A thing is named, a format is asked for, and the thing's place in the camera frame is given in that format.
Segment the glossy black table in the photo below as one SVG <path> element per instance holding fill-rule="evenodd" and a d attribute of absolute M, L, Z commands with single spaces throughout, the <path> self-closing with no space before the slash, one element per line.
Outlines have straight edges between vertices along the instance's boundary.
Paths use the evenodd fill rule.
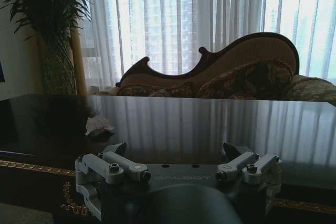
<path fill-rule="evenodd" d="M 9 191 L 3 202 L 64 212 L 62 187 L 73 187 L 74 160 L 107 145 L 126 142 L 135 162 L 202 165 L 221 163 L 227 142 L 280 156 L 277 206 L 336 210 L 336 107 L 328 103 L 26 95 L 1 101 L 0 111 L 0 174 Z M 85 136 L 87 118 L 98 114 L 114 135 Z"/>

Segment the tall vase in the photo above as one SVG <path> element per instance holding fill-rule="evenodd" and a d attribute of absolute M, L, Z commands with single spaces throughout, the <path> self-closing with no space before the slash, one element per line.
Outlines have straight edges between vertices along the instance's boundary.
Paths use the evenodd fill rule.
<path fill-rule="evenodd" d="M 67 55 L 65 40 L 46 43 L 43 75 L 47 94 L 76 94 L 74 66 Z"/>

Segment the ornate gold carving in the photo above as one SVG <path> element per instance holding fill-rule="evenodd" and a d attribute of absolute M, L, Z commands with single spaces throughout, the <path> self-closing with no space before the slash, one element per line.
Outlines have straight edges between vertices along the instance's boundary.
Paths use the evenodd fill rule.
<path fill-rule="evenodd" d="M 65 211 L 72 211 L 75 215 L 83 215 L 83 216 L 87 216 L 88 214 L 91 213 L 84 204 L 78 205 L 74 203 L 73 199 L 71 198 L 70 182 L 64 183 L 63 195 L 67 201 L 67 204 L 62 204 L 61 208 L 65 209 Z"/>
<path fill-rule="evenodd" d="M 30 164 L 24 164 L 24 163 L 9 162 L 9 161 L 4 161 L 4 160 L 0 160 L 0 166 L 24 169 L 24 170 L 34 170 L 36 172 L 52 173 L 52 174 L 59 174 L 59 175 L 65 175 L 65 176 L 71 176 L 71 177 L 75 177 L 76 175 L 74 170 L 60 169 L 60 168 L 41 166 L 41 165 L 30 165 Z"/>
<path fill-rule="evenodd" d="M 316 203 L 289 200 L 289 199 L 274 199 L 274 206 L 336 215 L 336 207 Z"/>
<path fill-rule="evenodd" d="M 65 176 L 70 176 L 70 177 L 75 177 L 76 175 L 74 170 L 67 170 L 67 169 L 54 168 L 54 167 L 41 166 L 41 165 L 31 165 L 31 164 L 24 164 L 24 163 L 17 163 L 17 162 L 9 162 L 9 161 L 4 161 L 4 160 L 0 160 L 0 166 L 11 167 L 15 169 L 34 170 L 37 172 L 59 174 L 59 175 L 65 175 Z M 64 184 L 63 192 L 64 192 L 64 197 L 67 199 L 67 205 L 65 204 L 61 205 L 62 208 L 66 209 L 67 211 L 72 210 L 75 214 L 82 214 L 84 216 L 88 214 L 89 209 L 87 207 L 85 207 L 84 205 L 81 205 L 81 206 L 77 205 L 71 199 L 69 182 L 66 182 Z M 277 199 L 276 198 L 274 199 L 274 206 L 336 215 L 336 207 L 331 207 L 331 206 L 322 205 L 322 204 L 294 201 L 294 200 L 289 200 L 289 199 Z"/>

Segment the wall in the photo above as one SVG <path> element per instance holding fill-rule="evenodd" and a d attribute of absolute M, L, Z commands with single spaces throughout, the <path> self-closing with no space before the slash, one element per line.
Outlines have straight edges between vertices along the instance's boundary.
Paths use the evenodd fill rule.
<path fill-rule="evenodd" d="M 15 22 L 9 23 L 9 7 L 1 9 L 0 62 L 5 82 L 0 83 L 0 101 L 23 94 L 43 93 L 36 41 L 23 42 L 33 32 L 27 28 L 14 34 L 15 27 Z"/>

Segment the screw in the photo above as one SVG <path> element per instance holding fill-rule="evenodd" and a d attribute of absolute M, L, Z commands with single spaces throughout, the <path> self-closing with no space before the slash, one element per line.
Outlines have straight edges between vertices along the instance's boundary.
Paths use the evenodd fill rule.
<path fill-rule="evenodd" d="M 225 181 L 226 180 L 226 174 L 222 171 L 216 172 L 215 177 L 218 181 Z"/>
<path fill-rule="evenodd" d="M 257 171 L 257 166 L 255 166 L 254 164 L 248 164 L 247 165 L 247 170 L 249 172 L 256 172 Z"/>
<path fill-rule="evenodd" d="M 119 171 L 119 165 L 117 163 L 110 164 L 110 172 Z"/>
<path fill-rule="evenodd" d="M 151 178 L 151 173 L 148 170 L 144 170 L 141 173 L 141 181 L 147 182 Z"/>

